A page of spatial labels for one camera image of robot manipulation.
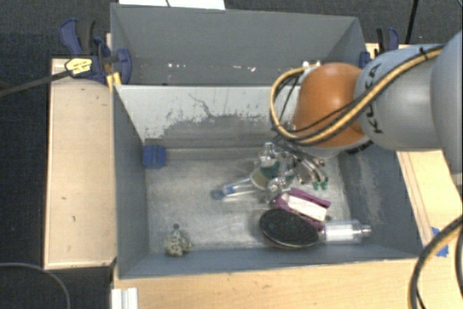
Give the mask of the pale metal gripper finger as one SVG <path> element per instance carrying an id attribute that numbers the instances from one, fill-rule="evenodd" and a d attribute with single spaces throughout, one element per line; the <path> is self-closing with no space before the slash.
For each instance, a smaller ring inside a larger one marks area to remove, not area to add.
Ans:
<path id="1" fill-rule="evenodd" d="M 266 190 L 268 194 L 281 194 L 288 192 L 291 189 L 290 185 L 291 182 L 286 177 L 276 177 L 268 182 Z"/>
<path id="2" fill-rule="evenodd" d="M 272 142 L 265 143 L 259 152 L 260 168 L 278 170 L 281 162 L 280 153 Z"/>

